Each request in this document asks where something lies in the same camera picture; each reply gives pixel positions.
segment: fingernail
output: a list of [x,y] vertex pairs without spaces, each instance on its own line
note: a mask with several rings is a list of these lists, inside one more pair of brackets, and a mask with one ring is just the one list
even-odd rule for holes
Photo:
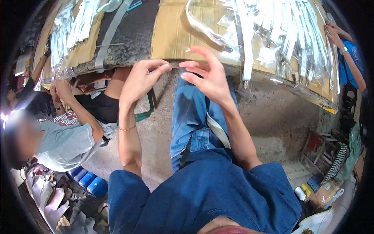
[[169,64],[162,65],[162,68],[169,71],[171,70],[171,66]]

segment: lips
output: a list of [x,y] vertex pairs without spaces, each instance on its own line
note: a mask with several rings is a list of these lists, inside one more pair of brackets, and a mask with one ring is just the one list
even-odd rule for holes
[[219,227],[211,230],[207,234],[249,234],[249,233],[260,233],[248,228],[238,226],[226,226]]

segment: gray t-shirt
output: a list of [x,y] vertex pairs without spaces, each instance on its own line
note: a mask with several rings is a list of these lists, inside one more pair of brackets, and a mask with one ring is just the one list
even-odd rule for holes
[[[104,136],[111,138],[116,123],[98,123],[104,130]],[[82,125],[74,112],[65,113],[40,124],[45,130],[42,143],[37,151],[38,163],[54,171],[68,171],[87,161],[104,142],[95,144],[92,128]]]

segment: blue shirt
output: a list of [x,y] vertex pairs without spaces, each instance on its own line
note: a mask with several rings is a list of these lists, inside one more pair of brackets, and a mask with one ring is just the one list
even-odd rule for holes
[[[361,74],[364,75],[364,69],[363,69],[363,66],[362,66],[361,57],[360,57],[360,54],[358,52],[357,47],[349,41],[346,41],[346,42],[342,41],[342,42],[344,43],[344,46],[347,47],[349,54],[351,55],[353,61],[355,62],[356,66],[358,67],[358,70],[360,70]],[[344,69],[344,65],[341,62],[342,55],[339,52],[338,52],[338,58],[339,58],[340,83],[346,85],[349,81],[356,89],[358,89],[357,83],[356,83],[355,79],[353,78],[352,72],[350,71],[350,69],[348,67],[347,61],[344,58],[344,62],[345,62],[345,65],[346,65],[346,70],[347,70],[347,73],[346,73],[346,70]]]
[[109,177],[111,233],[197,233],[225,216],[265,233],[290,233],[301,207],[279,163],[244,171],[229,149],[190,153],[186,166],[152,193],[142,179],[117,170]]

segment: black and white striped cloth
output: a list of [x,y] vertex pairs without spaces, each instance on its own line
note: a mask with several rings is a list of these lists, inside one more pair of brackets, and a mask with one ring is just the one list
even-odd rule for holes
[[335,161],[331,165],[330,170],[326,174],[326,176],[325,176],[325,178],[324,178],[324,180],[322,181],[321,184],[324,184],[324,183],[328,182],[330,179],[332,179],[336,176],[336,174],[338,173],[340,167],[342,166],[342,164],[343,164],[343,162],[346,158],[347,151],[348,151],[348,146],[346,144],[342,144],[342,143],[339,143],[339,146],[340,146],[340,149],[339,149],[338,154],[335,158]]

